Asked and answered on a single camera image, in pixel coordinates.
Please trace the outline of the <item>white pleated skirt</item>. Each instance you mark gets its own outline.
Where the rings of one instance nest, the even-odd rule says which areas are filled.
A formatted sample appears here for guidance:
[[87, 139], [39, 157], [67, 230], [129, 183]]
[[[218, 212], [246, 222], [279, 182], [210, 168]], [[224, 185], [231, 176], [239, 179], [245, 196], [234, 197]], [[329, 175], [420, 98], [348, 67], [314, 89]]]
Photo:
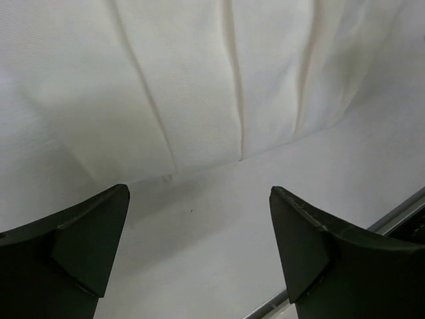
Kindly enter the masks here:
[[424, 186], [423, 1], [2, 1], [1, 228], [116, 183]]

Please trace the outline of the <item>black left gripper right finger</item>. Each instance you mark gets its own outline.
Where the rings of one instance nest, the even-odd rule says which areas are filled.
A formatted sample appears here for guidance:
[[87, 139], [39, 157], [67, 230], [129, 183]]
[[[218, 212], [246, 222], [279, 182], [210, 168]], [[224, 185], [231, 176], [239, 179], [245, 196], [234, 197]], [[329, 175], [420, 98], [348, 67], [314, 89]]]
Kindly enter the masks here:
[[289, 301], [299, 318], [423, 318], [424, 207], [389, 234], [270, 194]]

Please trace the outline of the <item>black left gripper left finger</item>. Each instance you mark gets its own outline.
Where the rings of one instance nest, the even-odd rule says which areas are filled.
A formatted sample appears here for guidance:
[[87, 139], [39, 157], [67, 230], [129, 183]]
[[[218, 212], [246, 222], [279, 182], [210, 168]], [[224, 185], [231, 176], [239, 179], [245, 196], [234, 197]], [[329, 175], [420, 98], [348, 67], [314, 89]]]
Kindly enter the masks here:
[[2, 318], [93, 318], [129, 207], [115, 185], [1, 234]]

